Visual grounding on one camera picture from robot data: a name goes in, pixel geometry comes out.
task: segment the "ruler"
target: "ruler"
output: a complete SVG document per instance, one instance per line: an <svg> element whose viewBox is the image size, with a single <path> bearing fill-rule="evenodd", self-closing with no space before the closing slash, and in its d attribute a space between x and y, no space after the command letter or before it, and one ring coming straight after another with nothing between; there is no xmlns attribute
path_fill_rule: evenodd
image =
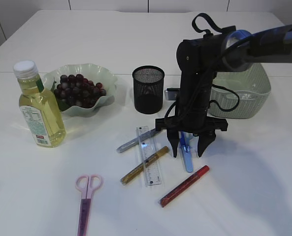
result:
<svg viewBox="0 0 292 236"><path fill-rule="evenodd" d="M147 186L161 184L161 176L158 164L155 161L150 166L146 167L146 159L156 152L153 138L150 135L148 126L139 126L136 128L139 141L139 149L141 161L144 165L145 182ZM146 139L141 140L141 135L146 135Z"/></svg>

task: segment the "basket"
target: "basket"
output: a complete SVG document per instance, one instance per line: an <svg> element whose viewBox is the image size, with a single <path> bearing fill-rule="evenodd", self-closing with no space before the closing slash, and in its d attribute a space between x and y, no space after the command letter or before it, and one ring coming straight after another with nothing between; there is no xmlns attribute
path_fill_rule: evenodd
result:
<svg viewBox="0 0 292 236"><path fill-rule="evenodd" d="M223 112L214 103L210 104L209 113L216 117L248 119L253 117L267 100L271 87L268 76L260 63L253 64L244 72L218 73L213 84L235 91L240 97L239 106L231 112ZM231 92L211 89L210 100L218 101L223 109L234 107L237 97Z"/></svg>

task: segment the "plastic bottle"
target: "plastic bottle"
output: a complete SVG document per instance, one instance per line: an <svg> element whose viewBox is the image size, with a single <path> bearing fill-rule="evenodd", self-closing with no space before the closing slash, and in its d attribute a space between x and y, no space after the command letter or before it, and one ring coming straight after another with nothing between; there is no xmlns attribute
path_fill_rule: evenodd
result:
<svg viewBox="0 0 292 236"><path fill-rule="evenodd" d="M22 90L19 107L37 145L53 148L66 134L54 94L44 88L35 63L24 60L13 66Z"/></svg>

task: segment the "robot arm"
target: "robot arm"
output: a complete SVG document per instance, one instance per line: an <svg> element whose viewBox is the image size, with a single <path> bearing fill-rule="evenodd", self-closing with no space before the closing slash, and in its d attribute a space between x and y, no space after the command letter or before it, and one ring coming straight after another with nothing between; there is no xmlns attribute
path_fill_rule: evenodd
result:
<svg viewBox="0 0 292 236"><path fill-rule="evenodd" d="M198 16L204 17L221 34L200 30L195 25ZM216 129L227 130L227 121L207 116L212 81L217 72L241 72L254 62L292 63L292 25L250 34L235 27L220 29L211 18L201 13L192 22L197 32L206 32L203 38L184 40L177 52L182 71L180 94L173 104L175 115L156 119L156 129L167 129L173 155L177 155L179 131L199 136L198 155L216 139Z"/></svg>

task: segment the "black mesh pen holder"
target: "black mesh pen holder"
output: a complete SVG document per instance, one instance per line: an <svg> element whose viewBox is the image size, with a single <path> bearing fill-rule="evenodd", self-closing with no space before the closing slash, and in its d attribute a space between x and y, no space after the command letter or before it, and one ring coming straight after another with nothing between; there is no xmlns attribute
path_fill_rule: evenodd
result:
<svg viewBox="0 0 292 236"><path fill-rule="evenodd" d="M163 105L164 71L152 65L135 69L132 73L134 87L134 103L137 111L154 114Z"/></svg>

